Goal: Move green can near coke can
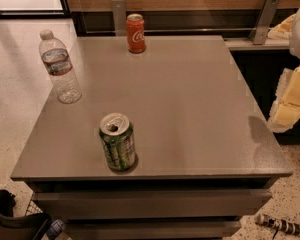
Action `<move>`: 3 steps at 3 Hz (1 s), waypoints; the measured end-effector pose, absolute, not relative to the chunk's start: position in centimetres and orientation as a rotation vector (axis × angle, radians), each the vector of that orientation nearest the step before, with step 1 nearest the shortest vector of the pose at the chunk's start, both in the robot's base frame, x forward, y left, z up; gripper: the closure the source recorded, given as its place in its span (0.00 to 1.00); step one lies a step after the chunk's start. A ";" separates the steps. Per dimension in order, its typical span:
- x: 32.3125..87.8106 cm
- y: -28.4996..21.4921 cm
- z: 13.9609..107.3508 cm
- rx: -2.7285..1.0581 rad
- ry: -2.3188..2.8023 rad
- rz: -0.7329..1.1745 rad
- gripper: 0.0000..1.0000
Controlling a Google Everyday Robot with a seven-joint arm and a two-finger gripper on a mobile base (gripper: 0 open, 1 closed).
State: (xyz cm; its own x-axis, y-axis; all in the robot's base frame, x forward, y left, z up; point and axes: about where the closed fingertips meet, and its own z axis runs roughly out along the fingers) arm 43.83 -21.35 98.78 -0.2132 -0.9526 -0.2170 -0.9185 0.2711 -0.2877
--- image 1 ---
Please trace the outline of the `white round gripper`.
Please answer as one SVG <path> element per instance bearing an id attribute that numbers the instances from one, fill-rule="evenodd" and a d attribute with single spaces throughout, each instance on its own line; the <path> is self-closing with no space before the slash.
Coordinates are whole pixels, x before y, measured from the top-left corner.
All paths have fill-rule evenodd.
<path id="1" fill-rule="evenodd" d="M 300 59 L 300 8 L 295 15 L 271 28 L 268 37 L 274 40 L 289 39 L 290 53 Z M 300 66 L 294 70 L 284 69 L 275 95 L 267 125 L 274 133 L 284 133 L 300 119 Z"/>

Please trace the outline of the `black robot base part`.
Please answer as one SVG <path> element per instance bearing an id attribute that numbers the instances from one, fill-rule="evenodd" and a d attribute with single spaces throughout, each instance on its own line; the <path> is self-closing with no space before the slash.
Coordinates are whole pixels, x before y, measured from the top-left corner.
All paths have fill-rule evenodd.
<path id="1" fill-rule="evenodd" d="M 15 196 L 0 189 L 0 240 L 40 240 L 52 223 L 46 213 L 15 217 Z"/>

